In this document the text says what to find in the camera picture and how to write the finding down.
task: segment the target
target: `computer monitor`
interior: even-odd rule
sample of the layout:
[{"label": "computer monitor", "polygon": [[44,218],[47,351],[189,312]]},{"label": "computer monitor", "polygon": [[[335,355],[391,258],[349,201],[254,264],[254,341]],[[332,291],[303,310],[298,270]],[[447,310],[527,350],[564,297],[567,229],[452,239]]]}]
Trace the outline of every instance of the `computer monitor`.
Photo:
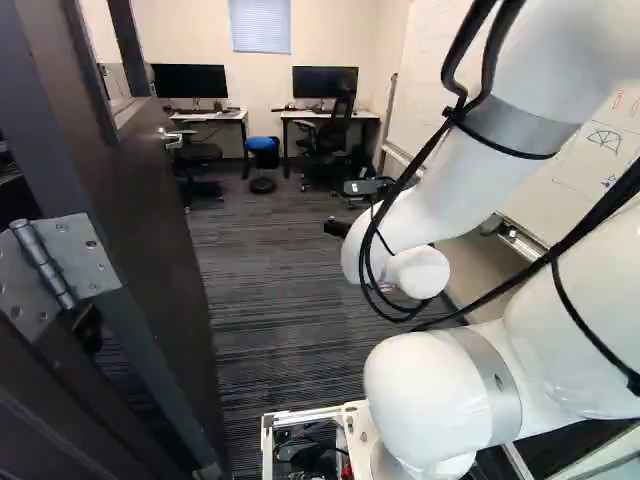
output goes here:
[{"label": "computer monitor", "polygon": [[293,67],[294,98],[338,98],[358,88],[358,67]]},{"label": "computer monitor", "polygon": [[155,63],[156,94],[160,98],[227,98],[224,65]]}]

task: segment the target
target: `white wall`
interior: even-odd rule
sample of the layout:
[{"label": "white wall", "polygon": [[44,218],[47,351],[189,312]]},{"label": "white wall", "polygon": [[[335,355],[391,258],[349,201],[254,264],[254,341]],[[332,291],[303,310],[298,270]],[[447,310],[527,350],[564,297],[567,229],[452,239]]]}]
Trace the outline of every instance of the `white wall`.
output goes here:
[{"label": "white wall", "polygon": [[378,1],[292,0],[291,55],[234,53],[227,0],[132,3],[147,62],[224,64],[229,100],[249,110],[249,134],[281,136],[270,109],[293,100],[293,65],[358,66],[357,103],[371,103]]},{"label": "white wall", "polygon": [[[80,3],[98,61],[121,62],[106,0]],[[293,65],[360,67],[357,106],[385,113],[410,3],[291,0],[292,54],[271,55],[233,52],[228,0],[132,0],[147,62],[224,64],[229,100],[249,110],[249,134],[280,137],[279,115],[270,109],[293,100]],[[175,103],[191,106],[188,100]],[[210,107],[205,102],[202,106]],[[295,129],[290,133],[294,141]],[[227,130],[216,135],[225,155],[241,155],[237,135]]]}]

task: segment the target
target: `round object on floor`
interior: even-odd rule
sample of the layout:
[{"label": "round object on floor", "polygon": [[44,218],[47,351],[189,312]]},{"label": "round object on floor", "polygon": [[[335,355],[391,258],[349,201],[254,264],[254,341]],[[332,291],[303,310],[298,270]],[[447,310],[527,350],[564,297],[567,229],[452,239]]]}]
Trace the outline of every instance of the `round object on floor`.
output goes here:
[{"label": "round object on floor", "polygon": [[276,188],[276,182],[267,177],[258,177],[249,182],[249,190],[251,193],[257,193],[259,195],[273,193]]}]

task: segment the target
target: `whiteboard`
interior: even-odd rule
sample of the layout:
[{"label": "whiteboard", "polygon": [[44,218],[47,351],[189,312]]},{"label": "whiteboard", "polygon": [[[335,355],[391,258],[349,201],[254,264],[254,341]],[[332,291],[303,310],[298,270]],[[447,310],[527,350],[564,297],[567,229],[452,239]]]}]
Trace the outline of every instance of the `whiteboard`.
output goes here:
[{"label": "whiteboard", "polygon": [[[440,69],[470,5],[471,0],[414,0],[411,5],[387,138],[409,156],[423,147],[442,124],[443,108],[456,100],[442,86]],[[466,86],[478,82],[487,26],[457,75]],[[593,119],[514,192],[498,213],[551,246],[639,155],[640,82],[612,92]]]},{"label": "whiteboard", "polygon": [[[387,142],[415,156],[444,122],[442,110],[457,96],[440,83],[440,70],[471,0],[414,0],[409,9]],[[473,86],[480,78],[489,23],[471,45],[456,78]]]},{"label": "whiteboard", "polygon": [[551,246],[569,233],[638,156],[640,83],[614,92],[499,213]]}]

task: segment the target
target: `office chair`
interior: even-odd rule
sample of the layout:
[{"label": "office chair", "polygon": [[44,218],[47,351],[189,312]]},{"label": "office chair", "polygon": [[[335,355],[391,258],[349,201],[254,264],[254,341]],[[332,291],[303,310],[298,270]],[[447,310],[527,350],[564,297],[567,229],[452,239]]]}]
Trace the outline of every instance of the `office chair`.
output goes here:
[{"label": "office chair", "polygon": [[185,213],[191,212],[196,197],[214,198],[223,201],[222,187],[211,180],[196,180],[197,170],[222,158],[222,150],[214,143],[193,141],[195,130],[179,130],[183,144],[173,150],[173,173],[178,179],[180,195]]},{"label": "office chair", "polygon": [[340,185],[354,174],[354,158],[338,158],[336,153],[346,152],[347,133],[353,117],[355,96],[345,93],[336,99],[329,120],[323,125],[315,125],[306,120],[294,120],[306,137],[297,140],[296,145],[303,149],[307,157],[302,167],[301,191],[312,184],[323,184],[339,191]]}]

